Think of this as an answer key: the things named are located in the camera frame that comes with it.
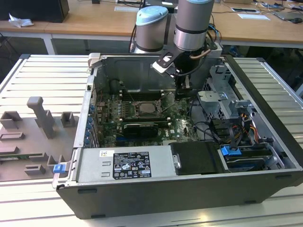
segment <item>table leg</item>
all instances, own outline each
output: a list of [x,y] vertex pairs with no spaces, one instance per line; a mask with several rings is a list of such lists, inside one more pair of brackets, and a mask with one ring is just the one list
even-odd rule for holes
[[57,54],[56,46],[53,43],[52,36],[50,34],[44,34],[41,36],[41,38],[44,40],[44,44],[47,49],[48,54],[55,55]]
[[84,39],[83,41],[84,41],[85,50],[89,51],[90,50],[89,41],[87,39]]

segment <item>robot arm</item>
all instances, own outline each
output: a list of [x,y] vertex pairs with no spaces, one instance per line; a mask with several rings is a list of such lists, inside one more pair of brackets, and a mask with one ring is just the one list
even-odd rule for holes
[[[178,14],[174,35],[174,46],[170,47],[164,52],[158,60],[153,64],[153,68],[159,73],[167,73],[175,79],[176,95],[175,97],[182,97],[191,90],[190,75],[195,72],[204,62],[204,57],[210,52],[205,44],[205,37],[208,29],[210,16],[213,9],[214,0],[180,0],[178,5]],[[142,13],[139,12],[137,21],[142,20]],[[159,31],[164,31],[164,24],[166,20],[159,21],[152,26],[158,26]],[[151,37],[150,29],[145,27],[145,31],[138,33],[137,42],[139,44],[145,41],[146,37]],[[146,32],[150,35],[144,39],[140,37]],[[149,48],[151,46],[159,47],[159,37],[164,37],[163,34],[154,33],[154,42],[148,42]]]

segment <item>laptop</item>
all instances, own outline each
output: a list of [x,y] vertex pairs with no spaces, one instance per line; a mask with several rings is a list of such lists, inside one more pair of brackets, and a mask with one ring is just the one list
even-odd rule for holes
[[282,20],[291,20],[295,18],[301,18],[303,20],[303,14],[301,13],[273,12],[273,14]]

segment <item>black box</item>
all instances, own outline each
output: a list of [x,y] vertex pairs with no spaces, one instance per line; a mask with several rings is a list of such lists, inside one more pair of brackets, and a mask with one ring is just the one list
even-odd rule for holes
[[0,0],[0,20],[8,20],[10,13],[20,19],[61,23],[69,10],[67,0]]

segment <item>white paper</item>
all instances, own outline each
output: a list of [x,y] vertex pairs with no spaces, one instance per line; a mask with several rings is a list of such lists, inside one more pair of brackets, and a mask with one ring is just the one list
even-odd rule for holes
[[21,26],[32,26],[34,25],[33,22],[30,19],[19,19],[16,17],[13,17],[11,14],[9,14],[9,22],[16,27],[21,28]]
[[240,13],[238,13],[238,15],[242,19],[270,20],[268,17],[266,17],[264,15],[240,14]]
[[165,1],[163,1],[162,5],[172,6],[173,4],[171,2],[165,2]]
[[115,11],[122,11],[122,12],[138,12],[139,8],[136,7],[125,7],[125,6],[116,6]]

